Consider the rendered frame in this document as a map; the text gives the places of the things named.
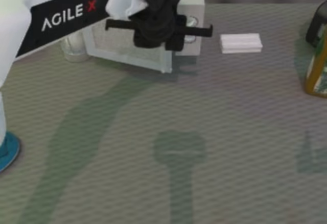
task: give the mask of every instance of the blue object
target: blue object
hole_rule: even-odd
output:
[[[12,133],[7,132],[4,143],[0,146],[0,172],[4,171],[17,158],[20,141]]]

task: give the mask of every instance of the gray table surface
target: gray table surface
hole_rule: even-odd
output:
[[[327,223],[327,100],[302,90],[316,8],[209,5],[214,37],[172,75],[58,45],[17,62],[1,223]],[[221,54],[233,33],[260,33],[262,53]]]

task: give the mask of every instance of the white cylinder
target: white cylinder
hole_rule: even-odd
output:
[[[4,109],[2,94],[0,92],[0,146],[2,146],[2,143],[5,140],[6,131],[7,131],[7,127],[6,127],[5,109]]]
[[[83,62],[89,59],[81,31],[70,34],[61,41],[65,58],[71,62]]]

